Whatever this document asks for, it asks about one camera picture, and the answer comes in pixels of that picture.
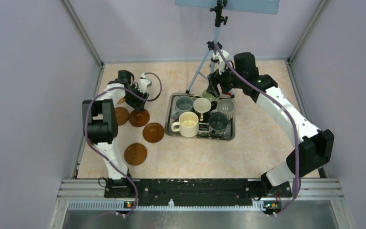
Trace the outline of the dark teal mug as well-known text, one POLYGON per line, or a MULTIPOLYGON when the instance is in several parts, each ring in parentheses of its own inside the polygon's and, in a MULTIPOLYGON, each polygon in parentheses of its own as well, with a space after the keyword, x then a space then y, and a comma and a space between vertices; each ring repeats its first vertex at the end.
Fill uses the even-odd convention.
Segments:
POLYGON ((211 136, 220 137, 225 134, 228 126, 228 119, 222 113, 214 113, 208 121, 208 128, 211 136))

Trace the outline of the blue board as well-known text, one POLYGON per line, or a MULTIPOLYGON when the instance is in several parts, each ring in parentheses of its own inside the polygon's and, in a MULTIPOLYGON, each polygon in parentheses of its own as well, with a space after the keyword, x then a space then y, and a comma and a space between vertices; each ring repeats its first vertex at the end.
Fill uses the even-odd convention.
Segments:
MULTIPOLYGON (((175 0, 175 5, 211 8, 217 0, 175 0)), ((277 15, 280 0, 226 0, 226 10, 277 15)))

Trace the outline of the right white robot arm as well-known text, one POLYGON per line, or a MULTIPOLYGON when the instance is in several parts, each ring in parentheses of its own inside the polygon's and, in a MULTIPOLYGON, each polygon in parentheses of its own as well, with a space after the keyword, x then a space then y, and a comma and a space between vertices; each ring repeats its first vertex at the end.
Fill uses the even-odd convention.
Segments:
POLYGON ((285 97, 277 82, 268 74, 261 75, 250 52, 236 54, 231 60, 221 50, 212 54, 216 71, 208 75, 206 91, 214 97, 240 89, 257 105, 265 109, 289 137, 294 150, 284 162, 261 176, 260 190, 274 196, 280 185, 293 180, 298 186, 300 178, 330 161, 334 134, 321 130, 308 121, 285 97))

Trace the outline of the blue-grey mug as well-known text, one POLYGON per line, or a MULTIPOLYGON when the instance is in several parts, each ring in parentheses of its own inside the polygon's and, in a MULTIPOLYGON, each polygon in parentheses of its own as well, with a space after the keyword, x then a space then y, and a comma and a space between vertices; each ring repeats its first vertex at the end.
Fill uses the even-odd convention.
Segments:
POLYGON ((171 113, 171 119, 175 120, 184 112, 193 110, 193 99, 189 96, 181 96, 176 100, 175 109, 171 113))

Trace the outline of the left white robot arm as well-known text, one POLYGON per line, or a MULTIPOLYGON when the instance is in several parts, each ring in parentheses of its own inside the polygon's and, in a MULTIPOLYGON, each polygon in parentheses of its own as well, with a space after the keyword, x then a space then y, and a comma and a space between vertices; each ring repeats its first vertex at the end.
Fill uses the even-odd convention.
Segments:
POLYGON ((135 111, 142 111, 148 100, 147 89, 152 81, 145 73, 136 80, 128 70, 120 70, 117 79, 107 83, 103 92, 91 100, 82 102, 83 134, 88 146, 98 153, 108 169, 106 188, 120 196, 133 193, 134 184, 128 176, 128 167, 122 159, 118 146, 116 104, 123 99, 135 111))

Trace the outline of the cream mug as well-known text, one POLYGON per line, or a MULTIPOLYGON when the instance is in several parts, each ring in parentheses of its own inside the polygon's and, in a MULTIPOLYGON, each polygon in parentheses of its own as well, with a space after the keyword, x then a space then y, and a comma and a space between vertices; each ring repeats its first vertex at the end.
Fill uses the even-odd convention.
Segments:
POLYGON ((199 117, 194 112, 184 112, 171 124, 171 130, 183 137, 194 137, 199 133, 199 117))

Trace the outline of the light wooden coaster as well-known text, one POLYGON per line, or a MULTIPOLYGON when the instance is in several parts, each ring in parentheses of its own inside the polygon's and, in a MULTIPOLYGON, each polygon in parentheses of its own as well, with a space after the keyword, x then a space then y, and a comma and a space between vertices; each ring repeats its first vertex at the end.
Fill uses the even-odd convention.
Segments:
POLYGON ((125 99, 124 98, 122 98, 122 99, 120 99, 118 102, 117 102, 117 104, 123 104, 125 102, 125 99))

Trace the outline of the steel tray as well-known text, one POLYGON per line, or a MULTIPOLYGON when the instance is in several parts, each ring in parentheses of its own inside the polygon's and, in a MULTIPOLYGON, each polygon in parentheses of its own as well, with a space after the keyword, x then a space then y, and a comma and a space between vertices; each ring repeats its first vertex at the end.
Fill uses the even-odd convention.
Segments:
MULTIPOLYGON (((170 96, 167 108, 166 121, 164 125, 165 133, 169 136, 183 137, 178 131, 174 132, 171 129, 172 123, 177 122, 179 119, 177 112, 175 112, 175 110, 177 110, 176 102, 182 96, 188 96, 193 101, 200 98, 199 95, 184 94, 184 93, 173 93, 170 96)), ((227 128, 225 129, 224 134, 221 136, 212 135, 208 127, 208 119, 211 114, 210 112, 208 112, 206 115, 207 117, 204 117, 204 121, 199 123, 199 133, 195 136, 195 138, 229 141, 235 137, 235 115, 233 115, 233 117, 228 121, 227 128)))

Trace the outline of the white faceted mug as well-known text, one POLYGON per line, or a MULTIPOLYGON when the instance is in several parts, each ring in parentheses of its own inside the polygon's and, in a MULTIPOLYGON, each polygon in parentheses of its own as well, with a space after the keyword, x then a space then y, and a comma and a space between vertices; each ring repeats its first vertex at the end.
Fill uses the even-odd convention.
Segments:
POLYGON ((193 102, 194 110, 199 114, 205 114, 211 110, 212 104, 206 98, 197 98, 193 102))

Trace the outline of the grey ribbed mug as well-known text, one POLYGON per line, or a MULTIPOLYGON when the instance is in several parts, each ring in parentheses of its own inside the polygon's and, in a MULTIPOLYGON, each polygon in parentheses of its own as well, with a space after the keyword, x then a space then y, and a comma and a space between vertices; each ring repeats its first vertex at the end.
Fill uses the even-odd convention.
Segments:
POLYGON ((231 99, 220 100, 216 108, 210 112, 210 114, 215 113, 222 113, 228 120, 233 119, 235 115, 235 102, 231 99))

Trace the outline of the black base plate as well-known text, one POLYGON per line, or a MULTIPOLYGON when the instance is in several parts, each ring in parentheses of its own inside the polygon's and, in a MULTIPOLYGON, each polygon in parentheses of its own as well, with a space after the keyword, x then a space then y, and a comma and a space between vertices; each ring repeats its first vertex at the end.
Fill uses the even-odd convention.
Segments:
POLYGON ((172 200, 177 207, 250 206, 262 198, 290 198, 289 182, 273 187, 260 179, 135 179, 133 191, 106 188, 105 198, 138 198, 139 207, 166 206, 172 200))

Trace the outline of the aluminium frame rail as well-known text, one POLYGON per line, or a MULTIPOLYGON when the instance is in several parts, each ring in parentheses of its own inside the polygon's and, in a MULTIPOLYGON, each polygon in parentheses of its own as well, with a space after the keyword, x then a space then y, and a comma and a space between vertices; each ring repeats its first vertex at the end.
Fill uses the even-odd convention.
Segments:
POLYGON ((57 195, 70 208, 136 211, 262 211, 274 214, 295 201, 291 182, 266 191, 259 179, 64 180, 57 195))

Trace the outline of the brown wooden coaster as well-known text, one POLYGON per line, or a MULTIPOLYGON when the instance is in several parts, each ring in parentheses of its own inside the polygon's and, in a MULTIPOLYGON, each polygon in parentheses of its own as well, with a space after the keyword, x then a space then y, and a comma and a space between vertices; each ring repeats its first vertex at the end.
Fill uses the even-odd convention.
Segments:
POLYGON ((148 151, 143 144, 133 143, 124 151, 124 159, 131 166, 142 164, 148 155, 148 151))
POLYGON ((164 133, 164 127, 160 123, 149 123, 142 131, 144 139, 153 144, 160 142, 164 137, 164 133))
POLYGON ((147 110, 133 110, 129 115, 129 122, 134 127, 145 126, 150 120, 150 114, 147 110))
POLYGON ((116 107, 115 115, 118 126, 124 125, 129 120, 129 112, 124 107, 116 107))

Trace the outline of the light green mug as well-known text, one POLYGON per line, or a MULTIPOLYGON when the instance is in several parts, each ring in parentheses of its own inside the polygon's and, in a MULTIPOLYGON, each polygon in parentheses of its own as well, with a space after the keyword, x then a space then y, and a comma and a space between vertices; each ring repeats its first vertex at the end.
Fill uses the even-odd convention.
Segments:
POLYGON ((193 95, 193 97, 195 99, 198 99, 198 98, 205 98, 207 99, 208 101, 210 101, 211 103, 216 103, 218 101, 218 98, 215 97, 214 95, 212 95, 211 93, 208 93, 206 90, 204 90, 203 92, 201 93, 196 93, 193 95))

